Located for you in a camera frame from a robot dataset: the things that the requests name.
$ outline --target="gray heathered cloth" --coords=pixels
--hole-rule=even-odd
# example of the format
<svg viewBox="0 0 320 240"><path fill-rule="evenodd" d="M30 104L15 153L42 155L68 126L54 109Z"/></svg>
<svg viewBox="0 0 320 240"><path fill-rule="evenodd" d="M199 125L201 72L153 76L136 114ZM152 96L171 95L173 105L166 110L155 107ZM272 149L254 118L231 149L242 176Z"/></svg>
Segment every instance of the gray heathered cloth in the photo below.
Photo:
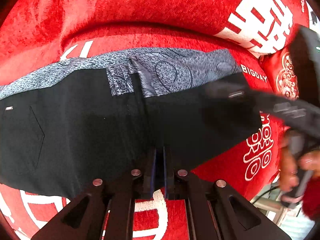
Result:
<svg viewBox="0 0 320 240"><path fill-rule="evenodd" d="M0 86L0 99L52 87L76 70L103 68L113 96L133 92L130 74L138 73L145 97L186 90L241 72L227 49L208 53L191 49L126 49L47 65L9 85Z"/></svg>

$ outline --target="metal rivet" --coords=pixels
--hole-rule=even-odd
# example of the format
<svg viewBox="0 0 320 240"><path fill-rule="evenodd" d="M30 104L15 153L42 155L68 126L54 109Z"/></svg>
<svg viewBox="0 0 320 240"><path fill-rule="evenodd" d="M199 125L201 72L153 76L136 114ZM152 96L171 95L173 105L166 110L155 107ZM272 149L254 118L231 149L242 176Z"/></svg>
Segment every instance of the metal rivet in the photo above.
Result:
<svg viewBox="0 0 320 240"><path fill-rule="evenodd" d="M141 171L138 169L134 169L131 171L132 176L139 176L141 174Z"/></svg>
<svg viewBox="0 0 320 240"><path fill-rule="evenodd" d="M95 179L92 182L92 184L95 185L95 186L101 186L102 185L102 179Z"/></svg>
<svg viewBox="0 0 320 240"><path fill-rule="evenodd" d="M184 177L184 176L188 175L188 172L186 170L179 170L178 171L178 175L181 176L181 177Z"/></svg>
<svg viewBox="0 0 320 240"><path fill-rule="evenodd" d="M227 183L222 179L219 179L216 184L218 187L225 187L227 185Z"/></svg>
<svg viewBox="0 0 320 240"><path fill-rule="evenodd" d="M239 96L243 96L244 95L244 91L240 90L237 92L233 92L229 94L229 98L235 98L235 97L239 97Z"/></svg>

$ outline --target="person's hand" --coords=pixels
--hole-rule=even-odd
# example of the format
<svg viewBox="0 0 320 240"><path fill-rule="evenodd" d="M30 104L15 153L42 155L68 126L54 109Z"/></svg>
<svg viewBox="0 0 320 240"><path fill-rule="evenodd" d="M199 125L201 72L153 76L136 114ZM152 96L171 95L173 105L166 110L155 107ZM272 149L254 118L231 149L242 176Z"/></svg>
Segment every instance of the person's hand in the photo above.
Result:
<svg viewBox="0 0 320 240"><path fill-rule="evenodd" d="M289 151L289 135L286 133L280 143L280 179L279 185L282 191L289 192L292 187L299 184L299 179L296 176L297 168L303 170L314 171L313 177L320 177L320 150L309 152L303 155L300 160L296 161Z"/></svg>

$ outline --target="black handle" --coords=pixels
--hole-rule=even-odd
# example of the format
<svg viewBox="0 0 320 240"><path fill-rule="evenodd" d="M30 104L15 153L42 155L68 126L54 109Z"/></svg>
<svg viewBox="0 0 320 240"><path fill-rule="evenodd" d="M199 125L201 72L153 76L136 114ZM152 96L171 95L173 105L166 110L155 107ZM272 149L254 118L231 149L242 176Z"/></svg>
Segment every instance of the black handle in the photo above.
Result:
<svg viewBox="0 0 320 240"><path fill-rule="evenodd" d="M302 135L297 131L291 130L289 133L289 150L294 158L298 160L303 154L309 151L311 142L305 135ZM313 171L305 171L298 168L296 176L299 178L299 185L293 187L290 192L286 192L281 196L281 203L283 206L293 209L299 204L312 175Z"/></svg>

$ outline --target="black garment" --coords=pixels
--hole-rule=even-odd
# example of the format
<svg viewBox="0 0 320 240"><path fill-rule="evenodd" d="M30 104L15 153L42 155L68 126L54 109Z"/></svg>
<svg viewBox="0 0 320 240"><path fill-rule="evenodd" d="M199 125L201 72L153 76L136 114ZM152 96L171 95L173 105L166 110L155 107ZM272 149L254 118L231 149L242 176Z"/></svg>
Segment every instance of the black garment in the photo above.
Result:
<svg viewBox="0 0 320 240"><path fill-rule="evenodd" d="M252 106L210 99L206 85L143 98L131 76L135 92L119 96L94 69L0 100L1 183L73 198L96 178L137 167L154 144L168 144L177 165L192 169L261 127ZM226 79L246 83L242 73Z"/></svg>

